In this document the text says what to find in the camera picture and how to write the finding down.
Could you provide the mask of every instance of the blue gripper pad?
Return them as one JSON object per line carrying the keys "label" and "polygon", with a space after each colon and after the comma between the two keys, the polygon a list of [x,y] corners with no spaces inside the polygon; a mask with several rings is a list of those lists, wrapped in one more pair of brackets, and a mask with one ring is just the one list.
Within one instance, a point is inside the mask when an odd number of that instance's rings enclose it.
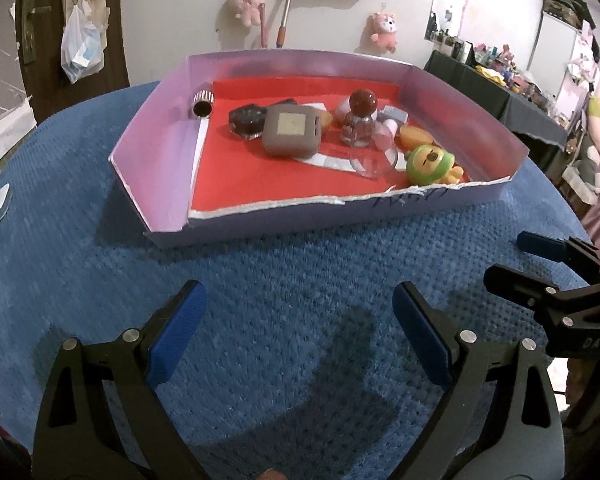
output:
{"label": "blue gripper pad", "polygon": [[516,240],[517,247],[529,254],[540,256],[552,262],[564,262],[568,257],[567,244],[546,236],[522,231]]}
{"label": "blue gripper pad", "polygon": [[451,375],[452,351],[404,284],[394,290],[394,314],[429,381],[444,388],[451,386],[454,381]]}
{"label": "blue gripper pad", "polygon": [[152,390],[171,379],[189,340],[205,314],[207,304],[206,288],[202,283],[197,283],[183,298],[149,348],[144,379]]}

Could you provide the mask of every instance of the orange handle grip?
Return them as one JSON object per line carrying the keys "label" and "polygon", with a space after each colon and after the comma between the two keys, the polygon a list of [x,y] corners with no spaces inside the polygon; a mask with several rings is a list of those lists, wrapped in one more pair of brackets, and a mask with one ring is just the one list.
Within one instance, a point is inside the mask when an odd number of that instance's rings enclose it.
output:
{"label": "orange handle grip", "polygon": [[278,39],[276,40],[276,47],[282,48],[285,44],[286,27],[280,27],[278,31]]}

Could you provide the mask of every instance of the door handle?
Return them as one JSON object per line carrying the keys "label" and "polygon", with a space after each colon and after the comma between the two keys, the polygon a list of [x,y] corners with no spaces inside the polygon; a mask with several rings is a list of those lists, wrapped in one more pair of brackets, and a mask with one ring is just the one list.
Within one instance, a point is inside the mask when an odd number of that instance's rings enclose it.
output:
{"label": "door handle", "polygon": [[36,0],[22,0],[22,62],[32,63],[36,60],[36,42],[33,17],[38,14],[51,12],[51,6],[36,7]]}

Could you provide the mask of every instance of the brown wooden door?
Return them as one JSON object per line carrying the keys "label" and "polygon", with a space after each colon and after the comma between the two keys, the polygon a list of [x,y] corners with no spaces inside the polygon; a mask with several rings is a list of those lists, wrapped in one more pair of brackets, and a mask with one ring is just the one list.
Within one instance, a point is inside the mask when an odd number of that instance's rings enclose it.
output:
{"label": "brown wooden door", "polygon": [[107,0],[110,8],[104,68],[71,84],[60,66],[64,31],[62,0],[35,0],[35,7],[51,6],[50,12],[30,16],[34,31],[36,60],[25,64],[22,55],[22,0],[16,0],[16,38],[20,44],[20,69],[31,107],[38,123],[49,116],[101,94],[126,88],[125,53],[122,43],[120,0]]}

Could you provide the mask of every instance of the blue textured tablecloth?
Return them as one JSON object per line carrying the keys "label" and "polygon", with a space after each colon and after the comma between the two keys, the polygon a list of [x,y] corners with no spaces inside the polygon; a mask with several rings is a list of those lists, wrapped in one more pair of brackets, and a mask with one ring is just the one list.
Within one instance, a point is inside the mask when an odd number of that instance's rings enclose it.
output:
{"label": "blue textured tablecloth", "polygon": [[62,341],[108,341],[189,278],[209,309],[158,395],[213,478],[381,479],[441,392],[392,314],[411,280],[480,338],[545,341],[532,313],[482,286],[494,263],[561,287],[565,266],[520,253],[531,230],[585,237],[529,160],[500,202],[401,221],[162,251],[114,182],[113,145],[153,85],[108,94],[45,121],[0,176],[1,424],[29,448]]}

